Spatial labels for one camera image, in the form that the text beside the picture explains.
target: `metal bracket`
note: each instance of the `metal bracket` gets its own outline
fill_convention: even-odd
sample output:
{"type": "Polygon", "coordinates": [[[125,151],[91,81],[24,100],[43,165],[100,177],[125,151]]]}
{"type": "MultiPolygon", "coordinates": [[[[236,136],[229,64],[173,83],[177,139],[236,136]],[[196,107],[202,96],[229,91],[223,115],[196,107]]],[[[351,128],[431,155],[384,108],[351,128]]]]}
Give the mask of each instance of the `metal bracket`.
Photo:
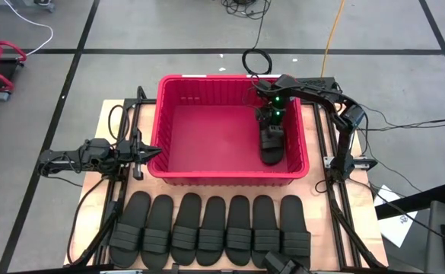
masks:
{"type": "MultiPolygon", "coordinates": [[[[323,158],[323,163],[324,163],[325,169],[330,168],[330,163],[332,162],[332,160],[334,160],[333,156],[325,156],[323,158]]],[[[376,160],[368,159],[365,156],[360,156],[360,157],[354,158],[354,168],[355,169],[370,170],[376,164],[377,164],[376,160]]]]}

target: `wooden table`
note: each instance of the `wooden table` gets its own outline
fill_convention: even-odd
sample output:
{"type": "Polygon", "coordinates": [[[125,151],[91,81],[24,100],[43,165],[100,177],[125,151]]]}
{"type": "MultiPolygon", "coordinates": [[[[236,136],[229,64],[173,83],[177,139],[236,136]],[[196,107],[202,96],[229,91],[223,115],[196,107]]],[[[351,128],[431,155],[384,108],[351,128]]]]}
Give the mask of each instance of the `wooden table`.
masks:
{"type": "MultiPolygon", "coordinates": [[[[97,132],[95,135],[96,138],[105,138],[110,142],[114,142],[107,129],[107,117],[110,109],[117,104],[122,105],[123,100],[105,100],[103,102],[97,132]]],[[[142,141],[145,144],[149,144],[151,141],[155,107],[156,106],[153,104],[147,104],[141,107],[141,116],[138,127],[142,132],[142,141]]],[[[321,112],[321,116],[323,118],[325,117],[325,114],[321,112]]],[[[112,118],[112,127],[114,132],[118,131],[120,117],[121,110],[118,108],[113,113],[112,118]]],[[[248,197],[250,202],[252,202],[256,196],[266,194],[271,196],[275,201],[275,212],[278,218],[279,203],[281,198],[288,194],[295,194],[302,200],[307,229],[312,233],[311,269],[337,270],[339,269],[339,263],[335,250],[335,238],[332,232],[331,212],[328,205],[327,196],[326,194],[317,193],[314,189],[315,184],[322,180],[324,175],[313,108],[311,106],[302,106],[302,117],[304,119],[304,130],[307,140],[310,171],[304,178],[293,181],[289,186],[171,186],[160,179],[152,177],[149,174],[146,166],[143,166],[145,180],[136,181],[132,177],[129,178],[126,203],[129,201],[130,196],[139,190],[149,193],[151,195],[151,200],[154,200],[155,196],[157,195],[167,194],[173,198],[175,206],[173,210],[174,222],[176,214],[178,213],[181,199],[187,192],[198,193],[202,197],[202,205],[204,207],[202,208],[201,216],[204,214],[205,204],[210,196],[222,196],[225,199],[228,210],[230,199],[235,195],[244,195],[248,197]]],[[[332,155],[326,123],[323,123],[323,129],[326,137],[327,153],[328,155],[332,155]]],[[[354,138],[352,154],[361,154],[361,147],[359,145],[357,136],[354,138]]],[[[367,173],[363,170],[355,170],[351,174],[351,178],[359,182],[367,182],[367,173]]],[[[96,182],[99,181],[99,179],[100,174],[87,173],[81,195],[83,196],[96,182]]],[[[70,246],[73,260],[80,256],[81,252],[88,246],[99,229],[103,205],[106,198],[106,189],[107,182],[104,182],[98,188],[96,188],[95,191],[89,195],[89,197],[86,198],[80,212],[78,213],[75,235],[72,239],[72,245],[70,246]]],[[[382,264],[387,265],[383,239],[380,234],[380,227],[378,225],[376,212],[374,211],[373,198],[370,190],[362,185],[352,183],[350,180],[347,182],[347,190],[356,232],[366,244],[367,248],[369,248],[369,250],[374,254],[374,256],[382,264]]],[[[353,262],[351,257],[351,248],[349,246],[349,239],[344,229],[341,228],[341,230],[347,264],[352,266],[353,262]]],[[[361,259],[361,262],[363,263],[363,266],[366,266],[363,259],[361,259]]],[[[165,268],[170,269],[172,263],[173,260],[170,258],[165,268]]],[[[132,268],[146,269],[141,261],[141,257],[136,260],[132,268]]],[[[222,256],[218,263],[214,264],[213,266],[202,267],[194,262],[190,266],[181,266],[180,269],[255,270],[257,268],[252,262],[243,267],[235,266],[226,256],[222,256]]]]}

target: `red crate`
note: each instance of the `red crate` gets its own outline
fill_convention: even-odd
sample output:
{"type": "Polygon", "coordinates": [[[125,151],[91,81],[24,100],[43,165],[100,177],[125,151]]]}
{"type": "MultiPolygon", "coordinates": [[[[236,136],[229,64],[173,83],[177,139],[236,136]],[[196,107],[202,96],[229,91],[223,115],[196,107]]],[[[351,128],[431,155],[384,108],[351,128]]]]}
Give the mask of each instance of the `red crate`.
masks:
{"type": "Polygon", "coordinates": [[[151,145],[162,152],[148,163],[172,185],[284,186],[308,173],[300,100],[287,108],[283,160],[259,157],[259,124],[252,106],[262,101],[246,75],[168,75],[158,88],[151,145]]]}

